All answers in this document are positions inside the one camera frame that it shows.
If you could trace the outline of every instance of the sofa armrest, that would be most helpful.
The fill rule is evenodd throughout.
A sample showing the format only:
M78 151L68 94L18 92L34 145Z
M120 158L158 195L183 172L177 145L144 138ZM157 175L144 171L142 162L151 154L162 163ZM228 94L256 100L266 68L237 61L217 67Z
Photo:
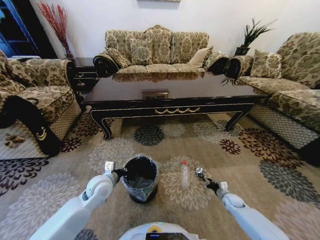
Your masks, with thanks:
M241 76L249 76L253 62L253 56L234 56L229 60L225 75L233 79L238 79Z
M61 59L11 59L7 70L12 79L26 87L69 86L75 76L75 64Z
M222 52L213 52L205 61L203 68L208 72L220 75L224 72L228 60L229 57L227 54Z
M42 111L22 97L0 91L0 128L7 128L16 120L26 125L44 154L59 153L61 141L49 128Z
M93 64L96 73L100 78L106 78L115 74L119 70L119 66L114 59L106 52L101 52L93 58Z

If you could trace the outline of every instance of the rug pattern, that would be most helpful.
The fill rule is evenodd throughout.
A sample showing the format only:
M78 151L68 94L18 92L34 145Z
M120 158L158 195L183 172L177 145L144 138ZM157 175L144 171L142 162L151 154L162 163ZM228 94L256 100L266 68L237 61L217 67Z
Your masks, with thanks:
M208 240L248 239L213 191L193 174L196 167L204 167L214 180L227 181L232 193L291 240L320 239L319 168L247 117L232 132L224 131L229 119L227 114L125 119L121 134L104 141L84 113L57 156L0 160L0 239L29 239L92 177L103 173L105 161L114 161L118 168L139 153L159 164L156 198L137 204L122 183L117 184L76 240L116 240L149 222L176 223ZM111 119L108 125L116 122ZM181 187L183 161L191 170L188 189Z

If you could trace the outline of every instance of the floral rug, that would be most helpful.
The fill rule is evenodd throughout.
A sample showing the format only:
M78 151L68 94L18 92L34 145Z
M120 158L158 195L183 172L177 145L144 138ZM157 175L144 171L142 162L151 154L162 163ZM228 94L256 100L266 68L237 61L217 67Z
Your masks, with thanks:
M84 113L52 158L0 160L0 239L25 240L88 181L105 161L121 167L144 153L159 164L158 192L148 204L131 200L119 182L77 240L116 240L150 222L175 223L203 239L248 239L215 194L194 175L204 167L278 225L292 240L320 239L320 170L249 118L232 132L226 114L110 120L110 141ZM181 187L182 161L191 169Z

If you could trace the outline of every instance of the black trash can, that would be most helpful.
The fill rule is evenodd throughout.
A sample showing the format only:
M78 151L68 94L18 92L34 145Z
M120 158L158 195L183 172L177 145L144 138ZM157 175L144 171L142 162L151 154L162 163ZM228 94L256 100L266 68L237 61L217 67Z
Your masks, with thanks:
M154 199L158 190L157 163L141 153L130 159L124 168L127 174L121 180L132 200L145 204Z

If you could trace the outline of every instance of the sofa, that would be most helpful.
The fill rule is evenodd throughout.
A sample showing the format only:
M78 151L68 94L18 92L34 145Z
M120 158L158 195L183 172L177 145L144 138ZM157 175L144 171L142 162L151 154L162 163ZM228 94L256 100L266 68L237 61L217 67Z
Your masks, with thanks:
M254 58L249 55L231 58L226 75L268 94L250 115L298 149L308 162L320 165L320 33L294 34L277 54L280 79L251 77Z
M229 58L225 53L211 52L202 67L188 64L195 53L208 45L209 35L205 32L171 32L155 25L145 31L107 30L105 49L118 50L129 62L132 61L130 39L142 39L152 43L152 64L130 65L121 68L110 54L103 51L93 59L97 74L108 77L116 72L135 73L200 73L210 71L222 74Z
M7 59L0 52L0 160L59 153L79 116L69 79L75 65L59 59Z

